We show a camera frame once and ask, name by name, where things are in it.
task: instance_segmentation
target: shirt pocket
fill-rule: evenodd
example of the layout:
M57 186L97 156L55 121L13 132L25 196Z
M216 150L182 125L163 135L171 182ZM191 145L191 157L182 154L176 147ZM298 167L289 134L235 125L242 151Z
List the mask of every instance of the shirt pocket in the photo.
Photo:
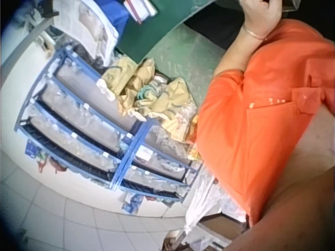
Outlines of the shirt pocket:
M299 139L297 116L294 102L247 110L244 191L266 189L279 177Z

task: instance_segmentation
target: newspaper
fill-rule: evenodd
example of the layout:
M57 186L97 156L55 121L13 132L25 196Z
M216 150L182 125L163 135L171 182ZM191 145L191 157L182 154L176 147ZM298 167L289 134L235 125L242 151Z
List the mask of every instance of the newspaper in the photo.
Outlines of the newspaper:
M54 0L54 26L80 42L92 58L109 66L118 32L93 0Z

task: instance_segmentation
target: person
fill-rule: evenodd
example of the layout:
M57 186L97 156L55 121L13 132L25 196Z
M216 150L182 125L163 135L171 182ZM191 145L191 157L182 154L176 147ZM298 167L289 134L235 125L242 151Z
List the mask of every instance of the person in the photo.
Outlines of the person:
M249 216L225 250L334 250L334 43L240 0L245 21L199 111L207 168Z

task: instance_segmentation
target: bracelet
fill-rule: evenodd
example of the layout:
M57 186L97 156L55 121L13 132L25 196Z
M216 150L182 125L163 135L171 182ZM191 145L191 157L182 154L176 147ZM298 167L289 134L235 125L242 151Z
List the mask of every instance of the bracelet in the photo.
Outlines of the bracelet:
M254 37L254 38L258 39L258 40L263 40L263 41L266 41L266 40L267 40L267 37L261 37L261 36L256 35L255 33L253 33L251 30L249 30L249 29L245 26L244 23L243 23L242 27L243 27L243 29L244 29L249 35L251 35L252 37Z

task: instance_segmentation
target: orange shirt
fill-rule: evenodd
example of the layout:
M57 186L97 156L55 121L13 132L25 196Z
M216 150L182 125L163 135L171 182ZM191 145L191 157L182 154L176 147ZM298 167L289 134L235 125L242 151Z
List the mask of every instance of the orange shirt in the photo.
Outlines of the orange shirt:
M334 75L333 43L300 21L282 20L244 74L214 77L197 146L251 224L321 103L334 113Z

